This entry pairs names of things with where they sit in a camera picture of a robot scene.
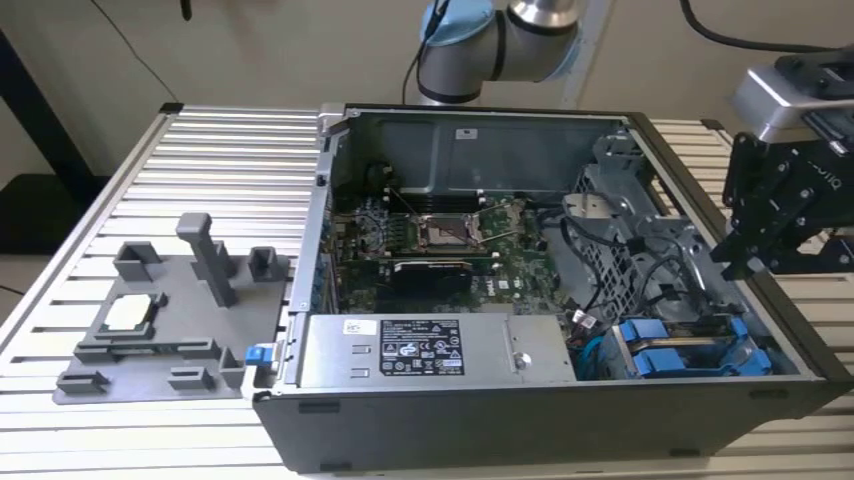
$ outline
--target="metal workbench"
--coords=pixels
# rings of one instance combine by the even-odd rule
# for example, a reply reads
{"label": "metal workbench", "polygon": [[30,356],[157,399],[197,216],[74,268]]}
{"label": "metal workbench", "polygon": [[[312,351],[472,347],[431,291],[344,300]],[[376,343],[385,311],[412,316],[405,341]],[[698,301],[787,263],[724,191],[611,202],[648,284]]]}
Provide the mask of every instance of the metal workbench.
{"label": "metal workbench", "polygon": [[[728,135],[695,121],[662,120],[655,125],[719,202]],[[112,255],[125,240],[149,240],[164,254],[189,253],[173,236],[175,225],[184,211],[201,210],[213,216],[212,234],[229,252],[245,254],[251,246],[272,245],[296,259],[317,153],[315,128],[312,111],[184,107],[177,114],[157,116],[0,327],[0,473],[17,473],[28,480],[296,477],[280,466],[247,401],[60,407],[50,392],[109,290]],[[819,246],[815,239],[806,248]],[[854,370],[848,276],[791,276],[779,281]],[[854,478],[854,396],[802,420],[763,425],[710,459],[393,472],[384,478],[569,476]]]}

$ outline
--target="gray plastic block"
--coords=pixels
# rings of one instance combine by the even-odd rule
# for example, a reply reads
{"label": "gray plastic block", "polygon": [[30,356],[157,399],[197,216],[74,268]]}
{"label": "gray plastic block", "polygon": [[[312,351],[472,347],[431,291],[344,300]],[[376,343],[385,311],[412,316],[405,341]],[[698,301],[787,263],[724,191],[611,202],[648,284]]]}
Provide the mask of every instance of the gray plastic block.
{"label": "gray plastic block", "polygon": [[167,378],[175,390],[208,390],[213,388],[213,379],[204,367],[175,367]]}
{"label": "gray plastic block", "polygon": [[56,388],[69,395],[101,393],[108,384],[109,381],[97,370],[64,372],[56,380]]}
{"label": "gray plastic block", "polygon": [[[102,391],[88,393],[69,394],[57,388],[56,403],[240,398],[245,367],[243,358],[235,356],[257,343],[273,342],[287,279],[256,282],[249,257],[232,260],[235,275],[228,282],[241,301],[229,308],[211,301],[208,286],[193,273],[191,255],[164,255],[160,264],[148,264],[150,282],[116,279],[66,372],[73,376],[97,370],[109,384]],[[276,262],[287,272],[288,259],[277,256]],[[156,312],[138,330],[104,335],[109,305],[130,294],[149,295]],[[203,367],[209,386],[175,389],[167,380],[175,367]]]}
{"label": "gray plastic block", "polygon": [[199,280],[207,282],[213,301],[220,307],[229,307],[237,303],[237,294],[228,284],[229,263],[225,247],[213,244],[211,240],[211,216],[201,212],[188,212],[181,215],[175,228],[177,238],[184,240],[192,248],[196,257],[193,271]]}
{"label": "gray plastic block", "polygon": [[184,358],[219,358],[220,349],[212,338],[183,338],[177,354]]}
{"label": "gray plastic block", "polygon": [[287,277],[288,266],[279,264],[273,247],[252,247],[248,262],[252,280],[256,282],[279,282]]}
{"label": "gray plastic block", "polygon": [[72,355],[81,363],[113,363],[116,361],[116,356],[109,351],[109,346],[98,342],[98,340],[88,343],[80,342],[74,347]]}
{"label": "gray plastic block", "polygon": [[231,388],[240,388],[243,375],[245,375],[245,366],[241,362],[237,362],[228,348],[223,350],[223,355],[219,358],[219,373]]}
{"label": "gray plastic block", "polygon": [[112,261],[125,282],[150,282],[145,265],[160,263],[160,256],[150,242],[125,242]]}

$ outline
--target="black side panel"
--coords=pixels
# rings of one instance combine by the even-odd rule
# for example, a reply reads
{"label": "black side panel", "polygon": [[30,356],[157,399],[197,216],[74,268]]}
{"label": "black side panel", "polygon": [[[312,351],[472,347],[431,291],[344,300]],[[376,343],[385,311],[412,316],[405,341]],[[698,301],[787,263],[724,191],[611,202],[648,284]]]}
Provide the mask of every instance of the black side panel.
{"label": "black side panel", "polygon": [[[300,473],[708,456],[799,417],[823,382],[264,397],[255,411]],[[337,401],[336,409],[304,405]]]}

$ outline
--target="black cable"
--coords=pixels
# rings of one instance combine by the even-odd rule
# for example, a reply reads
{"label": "black cable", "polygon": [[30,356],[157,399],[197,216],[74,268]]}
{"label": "black cable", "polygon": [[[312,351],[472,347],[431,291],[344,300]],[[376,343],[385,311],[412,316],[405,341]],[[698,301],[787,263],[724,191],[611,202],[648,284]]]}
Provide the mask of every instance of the black cable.
{"label": "black cable", "polygon": [[136,58],[136,60],[138,60],[138,63],[142,64],[142,67],[145,67],[145,70],[148,70],[148,73],[150,73],[150,75],[157,79],[157,82],[160,82],[160,85],[163,85],[163,88],[165,88],[165,91],[169,92],[169,96],[172,97],[172,101],[177,103],[177,95],[175,95],[175,92],[172,91],[169,86],[165,84],[165,82],[160,78],[160,75],[157,75],[157,73],[153,71],[150,66],[148,66],[148,64],[145,63],[145,60],[142,60],[142,57],[140,57],[138,53],[136,53],[136,49],[133,48],[133,45],[130,44],[130,41],[128,40],[128,37],[125,37],[124,33],[121,33],[121,29],[116,25],[116,22],[112,21],[112,18],[109,17],[109,15],[106,14],[106,12],[101,8],[101,6],[97,4],[97,1],[96,0],[89,0],[89,2],[92,3],[92,5],[94,5],[94,8],[97,8],[97,11],[101,12],[101,15],[104,16],[104,18],[109,22],[109,25],[112,25],[112,28],[116,31],[116,33],[118,34],[118,36],[121,37],[121,40],[124,41],[124,44],[128,46],[128,49],[130,50],[130,53],[133,54],[133,57]]}
{"label": "black cable", "polygon": [[572,230],[575,230],[575,233],[577,233],[581,237],[584,237],[591,242],[595,242],[595,243],[598,243],[600,245],[604,245],[606,247],[611,247],[611,248],[624,248],[626,247],[624,243],[614,242],[611,240],[607,240],[607,239],[602,238],[598,235],[594,235],[587,229],[584,229],[581,224],[577,223],[577,220],[575,220],[569,215],[564,216],[563,218],[565,219],[568,224],[572,226]]}
{"label": "black cable", "polygon": [[646,293],[646,287],[650,284],[650,280],[652,279],[652,275],[655,274],[655,271],[670,262],[675,262],[680,268],[679,258],[680,258],[680,255],[667,255],[666,257],[659,258],[647,269],[646,273],[643,274],[643,279],[640,280],[640,288],[635,292],[635,301],[634,301],[635,307],[632,309],[631,315],[636,315],[640,312],[639,309],[644,302],[643,294]]}
{"label": "black cable", "polygon": [[563,237],[563,243],[565,243],[565,246],[569,248],[569,251],[572,252],[572,254],[577,257],[580,262],[587,266],[587,268],[592,272],[592,276],[596,281],[596,289],[592,292],[592,297],[590,297],[590,300],[587,301],[587,305],[584,305],[584,308],[581,309],[584,312],[587,312],[590,311],[590,308],[596,304],[596,300],[599,300],[599,295],[602,295],[604,282],[602,281],[602,272],[599,272],[599,269],[596,269],[596,266],[592,264],[590,259],[584,256],[584,254],[580,252],[580,250],[575,247],[575,244],[572,243],[572,239],[569,238],[569,225],[568,225],[565,216],[560,219],[560,237]]}
{"label": "black cable", "polygon": [[0,290],[5,290],[6,292],[20,295],[21,297],[24,296],[24,292],[21,292],[16,288],[6,287],[5,285],[0,285]]}
{"label": "black cable", "polygon": [[688,295],[690,296],[691,293],[684,291],[684,290],[670,290],[668,292],[660,293],[660,294],[655,295],[652,298],[644,300],[643,303],[640,304],[638,310],[640,312],[643,312],[647,308],[654,306],[658,302],[660,302],[666,298],[671,297],[672,295],[676,295],[676,296]]}
{"label": "black cable", "polygon": [[735,48],[743,48],[746,50],[759,50],[762,52],[819,53],[819,52],[830,52],[832,50],[836,50],[835,48],[816,47],[814,45],[754,42],[750,40],[742,40],[739,38],[727,37],[726,35],[720,35],[719,33],[708,30],[703,26],[703,24],[699,23],[699,20],[696,19],[696,15],[694,15],[691,2],[688,0],[679,0],[679,4],[682,5],[682,14],[684,15],[684,20],[688,22],[688,25],[691,26],[694,31],[699,33],[703,37],[706,37],[708,40],[722,45],[727,45]]}
{"label": "black cable", "polygon": [[417,46],[417,51],[415,52],[415,57],[412,58],[409,67],[405,69],[405,75],[403,77],[403,85],[400,85],[400,104],[401,105],[405,105],[405,86],[409,83],[412,70],[415,70],[416,68],[420,69],[421,55],[424,55],[424,50],[427,49],[427,40],[429,40],[429,37],[432,37],[432,34],[436,33],[436,28],[439,28],[439,23],[441,23],[444,14],[448,11],[448,4],[451,3],[451,0],[447,0],[441,4],[441,8],[439,8],[440,2],[441,0],[433,0],[432,2],[432,12],[429,14],[427,28],[424,28],[424,38],[421,39],[421,43]]}

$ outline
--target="gray plastic post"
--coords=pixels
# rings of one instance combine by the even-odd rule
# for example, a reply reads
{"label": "gray plastic post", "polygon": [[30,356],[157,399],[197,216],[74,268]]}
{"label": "gray plastic post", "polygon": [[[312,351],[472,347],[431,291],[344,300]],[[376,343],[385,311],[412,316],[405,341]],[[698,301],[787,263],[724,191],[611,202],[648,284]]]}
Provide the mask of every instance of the gray plastic post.
{"label": "gray plastic post", "polygon": [[237,294],[228,283],[227,269],[211,240],[211,215],[201,212],[184,213],[177,221],[175,233],[192,248],[196,257],[196,275],[199,280],[207,282],[216,305],[229,307],[237,303]]}
{"label": "gray plastic post", "polygon": [[145,265],[160,262],[160,256],[150,242],[124,242],[112,264],[125,282],[150,282]]}

